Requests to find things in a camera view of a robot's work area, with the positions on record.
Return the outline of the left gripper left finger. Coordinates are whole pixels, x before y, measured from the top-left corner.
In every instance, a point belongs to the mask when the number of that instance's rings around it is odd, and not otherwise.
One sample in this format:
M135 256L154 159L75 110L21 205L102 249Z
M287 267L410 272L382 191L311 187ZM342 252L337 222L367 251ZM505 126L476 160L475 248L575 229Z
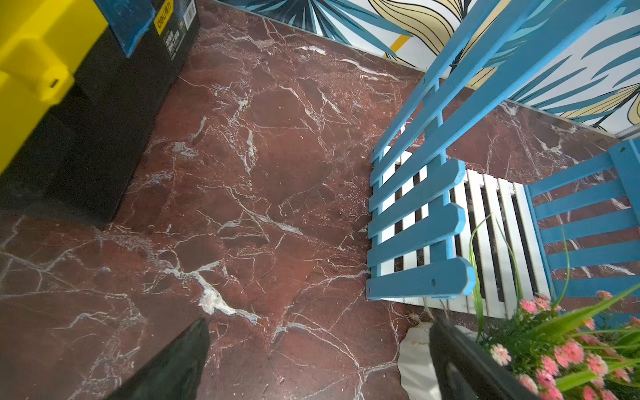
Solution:
M195 399L210 347L208 325L194 321L109 399Z

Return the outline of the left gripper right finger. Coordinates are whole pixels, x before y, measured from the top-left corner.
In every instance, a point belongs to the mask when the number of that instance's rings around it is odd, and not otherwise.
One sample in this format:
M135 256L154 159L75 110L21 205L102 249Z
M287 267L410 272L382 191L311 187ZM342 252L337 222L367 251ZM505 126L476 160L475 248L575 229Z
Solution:
M535 399L474 341L446 320L429 331L429 349L443 399Z

